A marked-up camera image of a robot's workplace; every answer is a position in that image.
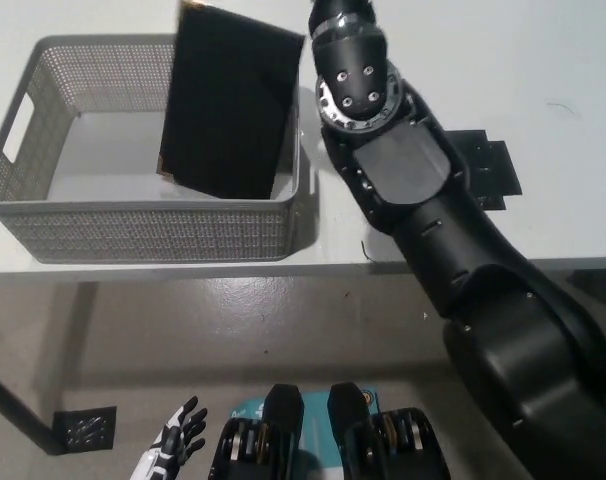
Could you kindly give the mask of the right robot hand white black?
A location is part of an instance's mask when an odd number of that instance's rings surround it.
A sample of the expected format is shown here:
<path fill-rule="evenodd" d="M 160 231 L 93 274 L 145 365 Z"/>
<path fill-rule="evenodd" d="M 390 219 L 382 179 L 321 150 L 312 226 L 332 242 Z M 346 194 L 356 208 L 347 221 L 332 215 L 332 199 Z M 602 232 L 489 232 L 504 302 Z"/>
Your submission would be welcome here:
<path fill-rule="evenodd" d="M 356 14 L 369 23 L 376 22 L 376 13 L 368 0 L 316 0 L 308 19 L 308 28 L 313 32 L 322 22 L 340 14 Z"/>

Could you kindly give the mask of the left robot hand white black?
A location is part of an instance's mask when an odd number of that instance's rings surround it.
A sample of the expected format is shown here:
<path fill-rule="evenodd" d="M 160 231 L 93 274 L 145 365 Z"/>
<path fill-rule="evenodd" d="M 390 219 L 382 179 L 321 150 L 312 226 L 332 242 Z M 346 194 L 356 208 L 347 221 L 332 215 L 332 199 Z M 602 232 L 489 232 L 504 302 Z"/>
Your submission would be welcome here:
<path fill-rule="evenodd" d="M 181 467 L 205 445 L 200 435 L 206 428 L 208 410 L 198 404 L 198 397 L 192 396 L 165 423 L 152 444 L 151 449 L 161 455 L 163 466 Z"/>

